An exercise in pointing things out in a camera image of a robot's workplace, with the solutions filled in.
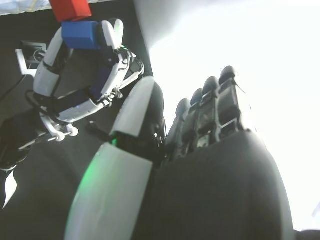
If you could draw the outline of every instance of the robotic hand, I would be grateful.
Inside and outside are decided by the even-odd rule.
[[[284,184],[231,66],[178,104],[168,135],[163,113],[160,87],[144,77],[83,177],[66,240],[294,238]]]
[[[7,119],[0,128],[0,209],[17,187],[14,168],[34,144],[76,136],[74,122],[110,107],[115,99],[122,98],[121,89],[144,73],[143,63],[122,45],[123,32],[119,19],[63,22],[37,69],[28,69],[22,49],[16,50],[21,73],[34,78],[34,99],[26,93],[33,109]],[[62,72],[76,51],[97,55],[93,84],[56,98]]]

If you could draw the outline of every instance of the red cube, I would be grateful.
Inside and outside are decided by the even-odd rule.
[[[49,0],[58,22],[78,21],[92,16],[87,0]]]

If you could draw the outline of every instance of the blue cube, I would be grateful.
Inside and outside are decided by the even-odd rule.
[[[96,21],[64,21],[62,25],[62,38],[70,49],[97,50]]]

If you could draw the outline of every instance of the dark background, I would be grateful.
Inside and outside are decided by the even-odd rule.
[[[119,18],[123,21],[123,44],[144,62],[144,75],[152,75],[134,4],[123,0],[95,3],[90,7],[93,17],[88,20]],[[0,17],[0,96],[21,78],[15,53],[19,40],[48,44],[59,27],[52,10]],[[69,92],[84,84],[86,80],[81,79],[81,76],[83,75],[79,69],[75,77],[65,77],[60,92]],[[123,91],[125,97],[133,85]],[[28,76],[14,92],[0,102],[0,124],[5,119],[30,109],[24,93],[32,88],[33,80]],[[78,185],[102,144],[97,137],[88,134],[85,126],[89,121],[95,121],[106,132],[110,131],[123,101],[122,99],[112,108],[105,108],[77,122],[77,137],[67,137],[63,142],[42,143],[31,150],[28,158],[15,171],[18,184],[16,193],[0,213],[1,239],[63,239],[69,209]]]

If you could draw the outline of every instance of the block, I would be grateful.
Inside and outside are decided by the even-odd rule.
[[[96,21],[62,22],[62,38],[70,49],[98,49]]]
[[[58,22],[78,21],[92,16],[87,0],[49,0]]]

